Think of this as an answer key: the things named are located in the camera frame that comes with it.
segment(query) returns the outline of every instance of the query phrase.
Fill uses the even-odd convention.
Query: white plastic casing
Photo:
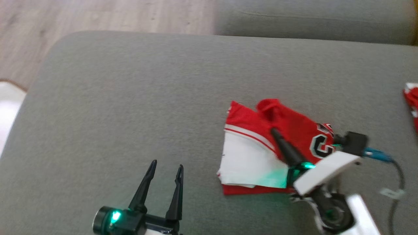
[[[353,214],[355,224],[340,235],[381,235],[360,195],[349,196],[347,204]]]
[[[320,160],[315,168],[304,173],[293,183],[293,186],[299,195],[304,196],[316,186],[328,182],[355,162],[359,162],[360,159],[359,156],[336,151]]]
[[[145,231],[145,235],[161,235],[161,234],[163,234],[163,233],[160,233],[158,231],[154,231],[154,230],[151,230],[151,229],[147,229]]]

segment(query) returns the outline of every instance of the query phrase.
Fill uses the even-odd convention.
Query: white stripe
[[[229,124],[225,124],[225,128],[227,129],[231,129],[231,130],[235,130],[241,133],[244,133],[246,135],[250,135],[258,140],[260,140],[261,142],[263,142],[265,145],[269,146],[270,148],[274,149],[273,144],[270,143],[270,141],[268,141],[268,139],[266,139],[264,136],[259,135],[253,131],[238,127],[238,126],[234,126],[234,125],[229,125]]]
[[[254,143],[256,143],[257,145],[259,145],[261,148],[265,149],[266,151],[272,152],[273,154],[275,154],[270,148],[268,148],[267,146],[265,146],[261,141],[258,141],[252,137],[249,137],[247,135],[241,134],[239,132],[233,131],[233,130],[225,130],[225,133],[229,133],[232,135],[236,135],[236,136],[241,136],[243,138],[246,138],[248,140],[253,141]]]
[[[417,83],[407,82],[405,85],[405,93],[409,93],[411,89],[418,87]]]

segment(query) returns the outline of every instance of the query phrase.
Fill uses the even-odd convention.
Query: couch cushion
[[[219,35],[412,44],[414,0],[218,0]]]
[[[226,197],[216,172],[231,100],[278,98],[335,133],[367,134],[393,154],[407,194],[396,234],[418,224],[418,145],[402,89],[418,47],[281,38],[83,32],[50,51],[0,158],[2,235],[91,235],[103,205],[125,208],[158,159],[146,206],[164,216],[183,164],[181,231],[317,235],[311,208],[288,195]],[[365,160],[343,176],[383,234],[396,170]]]

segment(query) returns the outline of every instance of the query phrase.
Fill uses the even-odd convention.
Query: green led light
[[[120,216],[121,216],[122,214],[119,212],[119,211],[114,211],[113,213],[112,213],[112,220],[110,221],[111,223],[114,223],[114,222],[116,222],[118,219],[120,219]]]
[[[310,163],[310,162],[304,162],[304,163],[302,163],[302,166],[304,167],[304,168],[306,168],[306,169],[313,169],[313,168],[315,168],[315,165],[313,165],[312,163]]]

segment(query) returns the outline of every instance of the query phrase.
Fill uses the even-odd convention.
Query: red cloth
[[[411,113],[414,118],[415,130],[418,133],[418,87],[414,87],[412,89],[405,89],[403,91],[403,94],[405,96],[406,102],[411,107]]]
[[[335,151],[331,146],[334,143],[334,134],[329,124],[317,124],[306,116],[284,106],[277,99],[261,100],[256,108],[258,112],[232,101],[226,124],[250,130],[266,138],[274,146],[272,150],[278,159],[283,161],[283,157],[280,151],[278,151],[277,145],[270,133],[272,127],[277,128],[287,141],[295,146],[308,161],[314,164],[321,160],[321,157],[314,155],[318,151],[313,149],[315,146],[314,143],[318,141],[316,139],[318,136],[325,137],[323,138],[324,143],[316,145],[321,155],[330,154],[331,152],[328,151],[331,151],[331,148],[332,151]],[[294,191],[292,188],[279,189],[263,186],[247,188],[222,185],[222,187],[225,195],[271,192],[291,193]]]

